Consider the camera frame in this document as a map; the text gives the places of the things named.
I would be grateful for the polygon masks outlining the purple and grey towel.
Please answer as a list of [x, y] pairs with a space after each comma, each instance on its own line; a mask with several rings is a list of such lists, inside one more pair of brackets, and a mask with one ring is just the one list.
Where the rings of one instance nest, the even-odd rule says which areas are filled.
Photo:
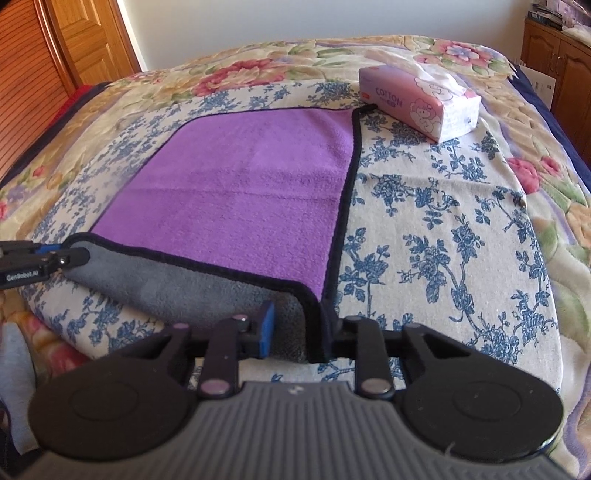
[[185, 124], [67, 239], [89, 254], [67, 279], [200, 336], [270, 301], [266, 353], [328, 361], [364, 114], [301, 107]]

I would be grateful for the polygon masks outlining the blue floral white cloth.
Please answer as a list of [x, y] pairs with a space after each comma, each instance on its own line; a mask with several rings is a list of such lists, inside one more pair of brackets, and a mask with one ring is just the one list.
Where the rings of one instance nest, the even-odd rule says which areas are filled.
[[[225, 90], [149, 113], [82, 169], [33, 236], [62, 240], [87, 228], [112, 187], [198, 118], [355, 103], [349, 84], [304, 81]], [[564, 362], [550, 279], [491, 118], [442, 145], [380, 112], [363, 116], [361, 132], [335, 310], [386, 329], [426, 324], [559, 386]]]

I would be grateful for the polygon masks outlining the wooden door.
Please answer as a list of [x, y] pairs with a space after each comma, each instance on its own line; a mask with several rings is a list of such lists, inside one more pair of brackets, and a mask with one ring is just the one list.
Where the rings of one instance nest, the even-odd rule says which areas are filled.
[[140, 71], [118, 1], [1, 3], [1, 182], [85, 86]]

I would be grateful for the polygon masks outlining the floral beige bed blanket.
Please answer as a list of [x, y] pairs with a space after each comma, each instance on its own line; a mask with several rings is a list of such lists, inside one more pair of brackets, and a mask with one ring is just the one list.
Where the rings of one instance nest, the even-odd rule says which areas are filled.
[[[342, 82], [359, 102], [359, 70], [389, 53], [442, 66], [482, 98], [480, 119], [494, 136], [526, 198], [558, 317], [564, 362], [555, 386], [566, 421], [553, 457], [571, 475], [590, 475], [590, 173], [523, 74], [502, 54], [422, 36], [377, 36], [252, 44], [171, 69], [116, 81], [84, 105], [1, 189], [1, 235], [34, 231], [67, 187], [107, 145], [149, 113], [225, 90], [277, 83]], [[37, 240], [51, 242], [55, 240]]]

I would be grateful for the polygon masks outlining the pink tissue pack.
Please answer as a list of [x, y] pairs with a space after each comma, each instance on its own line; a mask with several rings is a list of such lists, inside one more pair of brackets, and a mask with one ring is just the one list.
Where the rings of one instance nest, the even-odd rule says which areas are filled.
[[481, 97], [448, 74], [415, 74], [391, 65], [359, 70], [363, 102], [442, 143], [477, 128]]

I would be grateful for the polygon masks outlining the white paper sheet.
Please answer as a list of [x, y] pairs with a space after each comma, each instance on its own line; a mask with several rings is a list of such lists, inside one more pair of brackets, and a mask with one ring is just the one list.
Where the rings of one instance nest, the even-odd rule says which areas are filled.
[[556, 88], [556, 79], [535, 69], [529, 68], [524, 63], [520, 64], [520, 68], [530, 81], [537, 96], [541, 99], [544, 105], [551, 110]]

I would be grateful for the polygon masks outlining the wooden side cabinet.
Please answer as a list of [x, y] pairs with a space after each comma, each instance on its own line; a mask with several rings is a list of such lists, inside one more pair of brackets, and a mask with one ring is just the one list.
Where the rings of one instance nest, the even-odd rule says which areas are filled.
[[521, 60], [556, 80], [551, 112], [590, 166], [590, 47], [527, 18]]

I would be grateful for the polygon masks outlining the clutter pile on cabinet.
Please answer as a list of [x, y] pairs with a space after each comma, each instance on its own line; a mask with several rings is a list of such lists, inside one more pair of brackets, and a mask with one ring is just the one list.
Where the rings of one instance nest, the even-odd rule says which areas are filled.
[[527, 18], [562, 32], [590, 32], [590, 2], [577, 0], [532, 1]]

